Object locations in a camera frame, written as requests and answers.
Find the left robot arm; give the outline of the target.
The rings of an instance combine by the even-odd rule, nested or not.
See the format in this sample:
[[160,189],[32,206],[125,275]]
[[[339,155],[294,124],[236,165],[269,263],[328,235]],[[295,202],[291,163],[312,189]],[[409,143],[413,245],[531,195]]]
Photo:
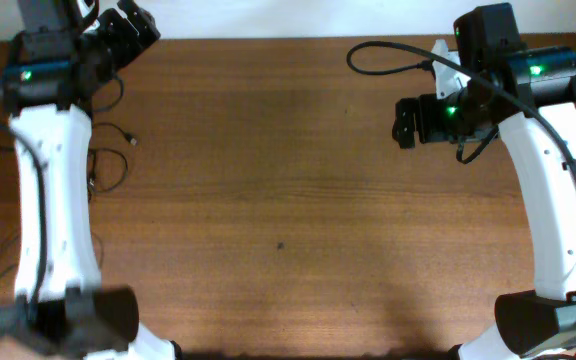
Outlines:
[[94,93],[159,39],[131,0],[22,1],[0,92],[14,138],[21,208],[14,301],[0,333],[68,359],[175,359],[178,346],[140,320],[134,291],[103,289],[89,221],[87,158]]

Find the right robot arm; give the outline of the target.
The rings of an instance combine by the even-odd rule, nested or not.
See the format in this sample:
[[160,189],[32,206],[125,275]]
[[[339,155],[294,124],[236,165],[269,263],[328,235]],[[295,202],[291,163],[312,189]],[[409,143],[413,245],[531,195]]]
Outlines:
[[393,137],[417,143],[500,140],[517,172],[532,236],[534,286],[496,299],[491,328],[452,359],[576,359],[576,54],[529,48],[510,4],[454,24],[456,49],[424,53],[432,94],[400,100]]

